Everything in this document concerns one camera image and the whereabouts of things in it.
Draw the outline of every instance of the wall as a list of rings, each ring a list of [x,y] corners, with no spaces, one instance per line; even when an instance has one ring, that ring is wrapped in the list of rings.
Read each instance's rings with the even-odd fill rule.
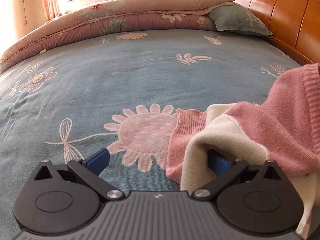
[[[45,23],[41,0],[0,0],[0,55],[18,39]]]

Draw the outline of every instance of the metal screw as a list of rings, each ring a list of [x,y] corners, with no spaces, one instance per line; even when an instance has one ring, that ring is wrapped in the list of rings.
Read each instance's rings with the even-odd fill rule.
[[[107,192],[107,197],[109,198],[121,198],[123,193],[120,190],[114,189]]]
[[[194,194],[196,197],[209,197],[210,191],[207,189],[197,189]]]

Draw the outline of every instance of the gray-blue pillow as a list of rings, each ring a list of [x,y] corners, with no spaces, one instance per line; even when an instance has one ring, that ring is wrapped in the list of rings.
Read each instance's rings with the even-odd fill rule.
[[[258,36],[273,34],[251,11],[235,2],[213,9],[208,16],[215,22],[218,31]]]

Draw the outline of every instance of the wooden headboard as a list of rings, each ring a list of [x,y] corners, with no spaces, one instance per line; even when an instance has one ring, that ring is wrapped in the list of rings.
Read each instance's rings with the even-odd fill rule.
[[[320,0],[236,0],[273,32],[265,40],[301,65],[320,63]]]

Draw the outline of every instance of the pink flower print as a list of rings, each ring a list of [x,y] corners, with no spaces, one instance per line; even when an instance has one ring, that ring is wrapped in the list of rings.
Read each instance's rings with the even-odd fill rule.
[[[167,164],[167,150],[171,132],[177,119],[173,106],[166,106],[162,112],[158,104],[150,106],[150,112],[145,106],[137,106],[135,114],[130,109],[124,109],[125,116],[115,114],[112,119],[118,123],[106,123],[104,128],[118,133],[118,141],[107,147],[110,154],[126,151],[122,164],[131,166],[138,160],[141,172],[150,171],[151,157],[163,170]]]
[[[28,90],[29,93],[32,93],[37,91],[42,86],[44,81],[52,79],[57,75],[56,72],[51,72],[52,70],[53,70],[53,67],[50,67],[45,71],[43,71],[42,73],[32,74],[28,79],[29,82],[23,84],[22,87],[20,87],[19,92]]]
[[[103,9],[103,5],[102,4],[94,4],[90,7],[90,10],[94,11],[94,12],[98,12],[101,9]]]

